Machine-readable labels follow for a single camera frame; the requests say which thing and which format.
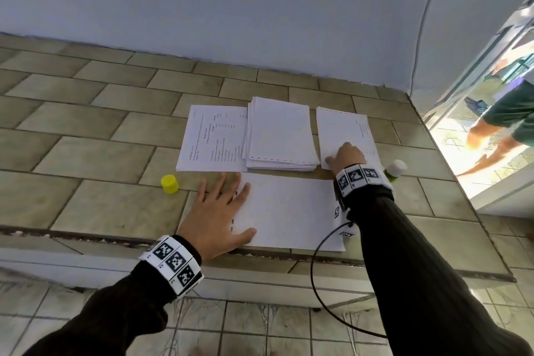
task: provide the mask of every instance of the yellow bottle cap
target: yellow bottle cap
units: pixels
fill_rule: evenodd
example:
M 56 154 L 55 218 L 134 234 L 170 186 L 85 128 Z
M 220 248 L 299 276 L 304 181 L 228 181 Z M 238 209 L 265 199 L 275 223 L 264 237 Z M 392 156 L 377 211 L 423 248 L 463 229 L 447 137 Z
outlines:
M 161 186 L 167 194 L 172 194 L 178 190 L 178 182 L 174 175 L 171 174 L 167 174 L 161 178 Z

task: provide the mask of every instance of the black sleeve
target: black sleeve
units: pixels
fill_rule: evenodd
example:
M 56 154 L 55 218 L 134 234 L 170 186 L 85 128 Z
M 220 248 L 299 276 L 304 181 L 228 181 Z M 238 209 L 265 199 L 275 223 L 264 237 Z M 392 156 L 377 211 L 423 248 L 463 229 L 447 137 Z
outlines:
M 173 238 L 201 265 L 202 258 L 188 241 L 178 235 Z M 165 329 L 164 305 L 176 297 L 167 280 L 140 261 L 128 276 L 95 292 L 76 317 L 40 339 L 24 356 L 125 355 L 137 336 Z
M 394 355 L 532 355 L 529 344 L 499 328 L 464 280 L 383 186 L 346 198 L 361 232 L 365 267 Z

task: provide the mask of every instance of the black cable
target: black cable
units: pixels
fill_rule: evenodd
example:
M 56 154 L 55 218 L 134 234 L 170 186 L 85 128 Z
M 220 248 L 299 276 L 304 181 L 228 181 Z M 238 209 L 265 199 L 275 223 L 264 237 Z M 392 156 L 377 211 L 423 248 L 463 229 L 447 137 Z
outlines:
M 321 298 L 319 297 L 319 293 L 317 293 L 317 289 L 315 288 L 315 283 L 313 282 L 313 262 L 315 262 L 315 258 L 317 257 L 317 252 L 319 251 L 319 249 L 321 249 L 321 246 L 323 246 L 324 242 L 330 238 L 332 236 L 332 234 L 334 234 L 337 230 L 343 228 L 344 226 L 349 226 L 351 227 L 354 223 L 352 222 L 346 222 L 345 224 L 341 224 L 340 226 L 338 226 L 334 231 L 332 231 L 331 233 L 329 233 L 328 235 L 326 235 L 326 237 L 321 241 L 321 243 L 319 244 L 319 246 L 317 246 L 317 249 L 315 250 L 315 252 L 313 253 L 313 256 L 311 257 L 311 265 L 310 265 L 310 279 L 311 279 L 311 288 L 313 289 L 313 292 L 315 293 L 315 296 L 317 297 L 317 299 L 319 300 L 319 302 L 321 303 L 321 305 L 323 306 L 323 308 L 325 309 L 326 312 L 328 312 L 331 316 L 333 316 L 335 319 L 337 319 L 340 323 L 342 323 L 343 325 L 346 325 L 348 326 L 349 328 L 352 328 L 356 331 L 360 331 L 360 332 L 363 332 L 363 333 L 368 333 L 369 335 L 373 335 L 373 336 L 377 336 L 378 338 L 384 338 L 384 339 L 387 339 L 388 337 L 386 335 L 383 335 L 381 333 L 376 333 L 376 332 L 371 332 L 371 331 L 368 331 L 366 329 L 362 329 L 362 328 L 358 328 L 358 327 L 355 327 L 354 325 L 351 325 L 347 322 L 345 322 L 344 320 L 342 320 L 341 318 L 339 318 L 336 314 L 334 314 L 332 311 L 330 311 L 328 309 L 328 307 L 326 306 L 326 304 L 323 302 L 323 300 L 321 300 Z

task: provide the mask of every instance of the green shorts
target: green shorts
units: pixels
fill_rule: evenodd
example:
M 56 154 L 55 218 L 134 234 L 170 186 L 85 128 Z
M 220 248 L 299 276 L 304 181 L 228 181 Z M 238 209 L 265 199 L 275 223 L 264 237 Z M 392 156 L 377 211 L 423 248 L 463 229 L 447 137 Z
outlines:
M 523 121 L 511 136 L 534 147 L 534 86 L 524 80 L 484 111 L 482 119 L 490 125 L 505 128 Z

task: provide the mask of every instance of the tiled countertop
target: tiled countertop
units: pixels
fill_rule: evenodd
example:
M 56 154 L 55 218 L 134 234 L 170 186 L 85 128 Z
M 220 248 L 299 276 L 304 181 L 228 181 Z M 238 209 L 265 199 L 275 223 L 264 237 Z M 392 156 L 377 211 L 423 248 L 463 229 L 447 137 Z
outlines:
M 245 106 L 261 96 L 309 105 L 315 135 L 318 105 L 368 115 L 382 163 L 402 159 L 408 165 L 394 184 L 400 208 L 457 270 L 510 277 L 408 97 L 397 90 L 0 34 L 0 94 L 4 233 L 130 245 L 174 233 L 200 179 L 216 177 L 174 170 L 189 107 Z M 251 171 L 330 178 L 319 167 Z M 171 196 L 160 187 L 169 173 L 180 185 Z M 320 252 L 319 260 L 363 265 L 359 239 L 345 245 L 346 252 Z M 275 248 L 237 253 L 279 260 L 283 266 L 273 269 L 286 272 L 306 270 L 312 254 Z M 238 258 L 244 257 L 212 264 L 248 262 Z

